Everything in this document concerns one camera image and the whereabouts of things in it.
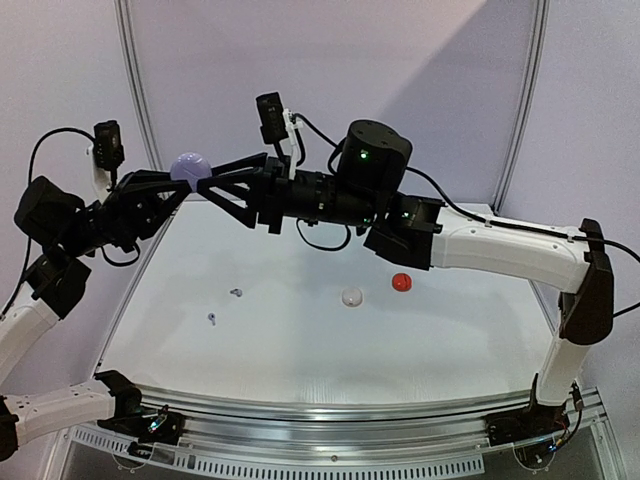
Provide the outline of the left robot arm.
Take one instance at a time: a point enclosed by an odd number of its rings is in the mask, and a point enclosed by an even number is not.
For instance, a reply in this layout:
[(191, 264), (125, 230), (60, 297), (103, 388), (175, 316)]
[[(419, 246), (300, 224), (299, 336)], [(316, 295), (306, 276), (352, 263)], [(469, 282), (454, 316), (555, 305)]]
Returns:
[[(103, 200), (91, 205), (44, 176), (20, 199), (14, 221), (41, 255), (26, 268), (20, 286), (1, 315), (1, 376), (79, 304), (91, 274), (82, 257), (107, 245), (138, 253), (139, 241), (155, 235), (190, 194), (185, 180), (139, 170), (129, 173)], [(142, 404), (141, 390), (116, 370), (39, 395), (1, 398), (1, 457), (27, 443), (71, 426), (95, 422), (140, 444), (178, 444), (185, 418), (164, 405)]]

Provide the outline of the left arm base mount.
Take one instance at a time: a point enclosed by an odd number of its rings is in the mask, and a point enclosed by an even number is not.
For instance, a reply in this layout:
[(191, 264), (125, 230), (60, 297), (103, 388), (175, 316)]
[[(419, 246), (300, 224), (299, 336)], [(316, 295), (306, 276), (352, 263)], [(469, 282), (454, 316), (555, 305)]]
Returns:
[(168, 405), (159, 409), (135, 407), (130, 413), (98, 420), (105, 430), (127, 435), (138, 443), (177, 445), (184, 431), (186, 417)]

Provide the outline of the purple earbud charging case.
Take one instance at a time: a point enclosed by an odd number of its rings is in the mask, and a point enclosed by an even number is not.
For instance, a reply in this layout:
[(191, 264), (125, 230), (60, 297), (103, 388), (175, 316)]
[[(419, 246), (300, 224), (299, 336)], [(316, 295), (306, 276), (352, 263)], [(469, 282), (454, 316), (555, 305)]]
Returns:
[(201, 180), (212, 175), (211, 165), (200, 154), (186, 152), (174, 160), (170, 166), (169, 176), (172, 181), (185, 181), (192, 192), (198, 189)]

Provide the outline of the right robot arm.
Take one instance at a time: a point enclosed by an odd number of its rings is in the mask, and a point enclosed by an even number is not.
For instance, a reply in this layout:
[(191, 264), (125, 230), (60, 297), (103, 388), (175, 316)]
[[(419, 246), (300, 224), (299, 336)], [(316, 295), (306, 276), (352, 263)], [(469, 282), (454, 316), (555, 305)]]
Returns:
[(458, 268), (532, 280), (556, 288), (559, 326), (534, 378), (531, 403), (517, 427), (537, 436), (565, 402), (589, 348), (613, 327), (614, 274), (596, 221), (579, 227), (519, 224), (481, 215), (445, 197), (407, 195), (411, 142), (373, 121), (350, 124), (328, 173), (302, 170), (283, 155), (256, 154), (212, 168), (199, 195), (247, 227), (279, 233), (292, 217), (354, 227), (364, 245), (392, 264)]

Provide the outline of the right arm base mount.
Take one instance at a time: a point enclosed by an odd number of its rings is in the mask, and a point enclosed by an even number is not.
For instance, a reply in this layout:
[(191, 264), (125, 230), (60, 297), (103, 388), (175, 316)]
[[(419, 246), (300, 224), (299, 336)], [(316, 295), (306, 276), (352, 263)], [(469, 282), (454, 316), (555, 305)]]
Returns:
[(517, 443), (560, 432), (560, 437), (550, 447), (555, 451), (565, 445), (579, 429), (584, 402), (579, 400), (574, 407), (578, 418), (573, 430), (569, 429), (570, 420), (566, 404), (552, 407), (539, 405), (532, 400), (526, 407), (484, 416), (485, 432), (491, 446)]

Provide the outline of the pink-white earbud charging case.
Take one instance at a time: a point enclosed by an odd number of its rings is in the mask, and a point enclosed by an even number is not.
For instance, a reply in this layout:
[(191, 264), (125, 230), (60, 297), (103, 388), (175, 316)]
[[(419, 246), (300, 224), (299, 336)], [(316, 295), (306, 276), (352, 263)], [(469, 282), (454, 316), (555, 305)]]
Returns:
[(348, 287), (342, 290), (342, 303), (350, 308), (358, 307), (362, 304), (364, 295), (361, 289), (357, 287)]

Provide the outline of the red earbud charging case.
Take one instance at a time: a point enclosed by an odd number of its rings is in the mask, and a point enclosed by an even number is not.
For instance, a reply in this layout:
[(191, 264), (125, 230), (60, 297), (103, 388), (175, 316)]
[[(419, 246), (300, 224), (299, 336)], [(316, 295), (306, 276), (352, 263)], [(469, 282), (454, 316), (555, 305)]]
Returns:
[(408, 292), (412, 285), (412, 278), (407, 273), (396, 273), (392, 277), (392, 287), (398, 292)]

